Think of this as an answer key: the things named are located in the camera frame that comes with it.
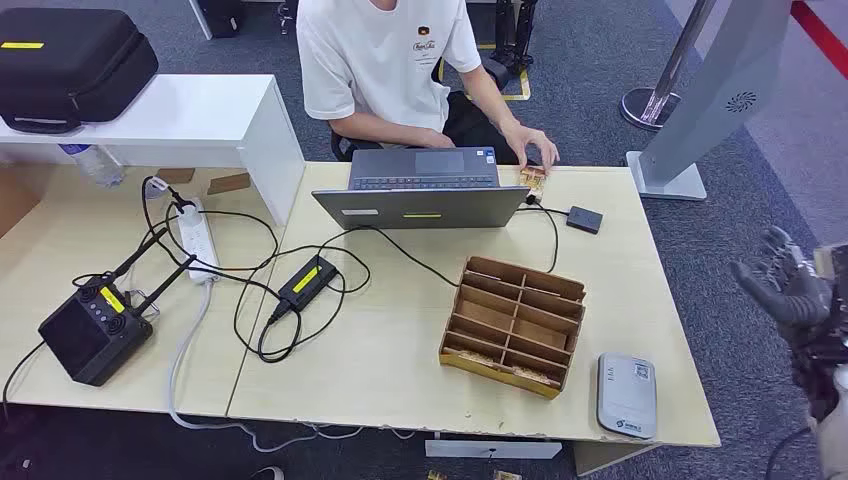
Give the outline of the person's left hand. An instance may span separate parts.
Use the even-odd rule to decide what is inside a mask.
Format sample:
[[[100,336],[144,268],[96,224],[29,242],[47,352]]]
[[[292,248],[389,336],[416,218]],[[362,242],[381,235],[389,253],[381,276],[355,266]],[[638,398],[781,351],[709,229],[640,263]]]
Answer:
[[[528,166],[528,146],[532,146],[539,151],[541,155],[541,168],[546,174],[551,171],[554,164],[560,159],[558,148],[541,130],[516,123],[508,132],[504,133],[504,137],[516,154],[519,165],[522,168]]]

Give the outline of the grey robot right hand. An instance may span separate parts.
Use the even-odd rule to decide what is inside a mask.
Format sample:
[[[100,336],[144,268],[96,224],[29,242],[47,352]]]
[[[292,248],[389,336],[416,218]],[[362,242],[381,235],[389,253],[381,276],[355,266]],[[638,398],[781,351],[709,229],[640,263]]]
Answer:
[[[812,328],[830,315],[832,286],[819,277],[799,245],[781,228],[761,237],[764,261],[730,264],[737,284],[782,327]]]

